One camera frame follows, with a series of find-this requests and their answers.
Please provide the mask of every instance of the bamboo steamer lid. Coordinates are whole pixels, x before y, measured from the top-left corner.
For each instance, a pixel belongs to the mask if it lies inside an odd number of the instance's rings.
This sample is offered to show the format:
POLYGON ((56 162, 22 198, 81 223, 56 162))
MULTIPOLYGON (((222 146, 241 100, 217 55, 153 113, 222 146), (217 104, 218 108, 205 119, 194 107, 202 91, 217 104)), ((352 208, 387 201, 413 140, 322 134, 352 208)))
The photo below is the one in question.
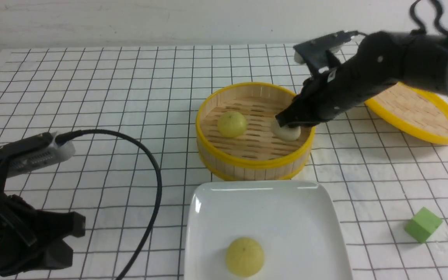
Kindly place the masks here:
POLYGON ((448 145, 448 104, 434 93, 398 83, 366 101, 366 105, 409 135, 448 145))

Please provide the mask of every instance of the yellow dumpling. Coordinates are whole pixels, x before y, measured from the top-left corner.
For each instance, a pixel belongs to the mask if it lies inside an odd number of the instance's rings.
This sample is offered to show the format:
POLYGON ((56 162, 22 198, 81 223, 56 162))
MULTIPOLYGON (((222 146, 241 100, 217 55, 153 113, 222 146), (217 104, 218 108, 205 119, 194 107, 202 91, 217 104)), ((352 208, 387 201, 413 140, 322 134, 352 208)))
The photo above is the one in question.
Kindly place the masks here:
POLYGON ((239 277, 250 277, 264 266, 264 250, 260 244, 249 237, 233 241, 226 252, 226 266, 239 277))
POLYGON ((247 119, 236 111, 228 111, 219 117, 217 130, 223 137, 234 138, 242 135, 247 129, 247 119))

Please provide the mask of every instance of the robotic arm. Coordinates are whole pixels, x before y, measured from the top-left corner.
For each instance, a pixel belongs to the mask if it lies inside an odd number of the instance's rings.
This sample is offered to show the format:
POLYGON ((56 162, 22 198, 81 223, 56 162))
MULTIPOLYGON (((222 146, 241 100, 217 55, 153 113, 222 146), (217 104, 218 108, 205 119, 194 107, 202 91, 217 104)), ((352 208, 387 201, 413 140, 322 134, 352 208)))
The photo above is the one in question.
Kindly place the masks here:
POLYGON ((354 57, 341 64, 330 51, 358 34, 337 32, 296 45, 296 54, 309 67, 311 77, 290 106, 276 116, 280 126, 316 126, 380 92, 403 82, 414 88, 448 96, 448 31, 441 27, 438 0, 435 26, 441 35, 428 35, 420 26, 410 33, 377 32, 367 35, 354 57), (329 70, 319 73, 319 69, 329 70))
POLYGON ((76 212, 36 210, 17 195, 5 195, 6 179, 68 160, 71 142, 42 133, 0 147, 0 275, 55 270, 72 265, 73 250, 63 241, 84 236, 86 218, 76 212))

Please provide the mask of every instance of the yellow rim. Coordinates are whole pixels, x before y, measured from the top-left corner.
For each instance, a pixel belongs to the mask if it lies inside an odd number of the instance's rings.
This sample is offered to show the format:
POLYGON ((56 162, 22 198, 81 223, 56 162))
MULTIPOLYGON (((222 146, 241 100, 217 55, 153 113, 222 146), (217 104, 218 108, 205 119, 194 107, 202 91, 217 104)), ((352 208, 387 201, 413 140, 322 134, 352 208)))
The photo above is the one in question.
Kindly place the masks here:
MULTIPOLYGON (((234 178, 234 177, 231 177, 231 176, 228 176, 228 175, 226 175, 226 174, 224 174, 224 173, 221 173, 220 171, 218 171, 218 170, 214 169, 212 166, 210 166, 210 164, 208 164, 207 161, 205 161, 205 159, 203 158, 203 156, 201 156, 201 153, 198 153, 198 155, 199 155, 199 159, 201 159, 201 161, 203 162, 203 164, 205 165, 205 167, 206 167, 208 170, 210 170, 210 172, 212 172, 212 174, 214 174, 215 176, 217 176, 217 177, 223 179, 224 181, 238 181, 238 179, 236 179, 236 178, 234 178)), ((277 179, 275 179, 275 180, 289 180, 289 179, 295 177, 295 175, 297 175, 298 173, 300 173, 300 171, 302 171, 302 169, 304 169, 305 164, 309 161, 309 157, 310 157, 310 156, 307 157, 307 159, 302 163, 302 165, 300 165, 299 168, 297 168, 297 170, 291 172, 290 174, 288 174, 288 175, 286 175, 286 176, 277 178, 277 179)))
POLYGON ((307 141, 299 149, 292 152, 291 154, 288 154, 287 156, 283 156, 283 157, 275 158, 275 159, 269 159, 268 161, 251 161, 250 159, 242 159, 242 158, 237 158, 237 157, 231 156, 231 155, 226 154, 225 152, 222 152, 219 149, 215 148, 203 135, 203 132, 201 131, 201 128, 200 128, 200 115, 201 115, 201 110, 210 101, 210 99, 212 99, 215 95, 220 94, 221 92, 223 92, 225 90, 229 90, 234 87, 252 86, 252 85, 273 87, 273 88, 279 89, 287 94, 290 94, 291 96, 296 95, 295 93, 293 93, 283 87, 279 87, 279 86, 267 84, 267 83, 260 83, 260 82, 240 83, 240 84, 235 84, 235 85, 231 85, 228 87, 223 87, 222 89, 214 92, 209 97, 207 97, 205 99, 205 101, 203 102, 203 104, 199 107, 198 114, 196 116, 197 137, 198 137, 198 139, 201 140, 201 143, 203 144, 205 149, 207 149, 211 154, 213 154, 214 156, 219 158, 221 161, 223 161, 225 163, 229 163, 230 165, 235 165, 235 166, 245 167, 245 168, 250 168, 250 167, 274 168, 274 167, 279 167, 279 166, 285 165, 287 163, 291 163, 292 161, 296 160, 299 156, 304 154, 310 148, 314 134, 315 134, 315 128, 311 128, 311 133, 309 135, 309 138, 307 138, 307 141))
MULTIPOLYGON (((423 96, 427 100, 429 100, 431 103, 433 103, 448 119, 448 104, 445 101, 443 101, 439 96, 437 96, 434 93, 430 93, 415 88, 412 88, 412 90, 417 94, 423 96)), ((416 138, 419 138, 427 142, 440 145, 448 145, 448 136, 436 135, 430 133, 429 131, 425 131, 416 126, 413 126, 412 124, 409 124, 403 119, 396 117, 393 113, 386 110, 383 106, 380 105, 380 103, 378 103, 378 101, 375 101, 374 99, 369 99, 365 103, 369 108, 371 108, 371 110, 373 110, 382 119, 386 120, 388 123, 402 130, 403 132, 408 133, 409 135, 412 135, 416 138)))

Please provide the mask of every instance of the white wall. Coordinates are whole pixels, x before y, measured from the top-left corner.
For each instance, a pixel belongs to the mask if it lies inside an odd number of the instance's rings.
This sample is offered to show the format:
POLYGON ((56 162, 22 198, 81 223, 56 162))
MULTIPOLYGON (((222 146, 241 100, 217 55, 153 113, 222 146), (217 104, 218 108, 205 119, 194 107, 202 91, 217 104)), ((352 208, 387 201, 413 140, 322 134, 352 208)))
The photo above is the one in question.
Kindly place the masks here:
MULTIPOLYGON (((300 42, 338 30, 410 30, 413 1, 0 0, 0 49, 300 42)), ((430 22, 428 2, 418 6, 430 22)))

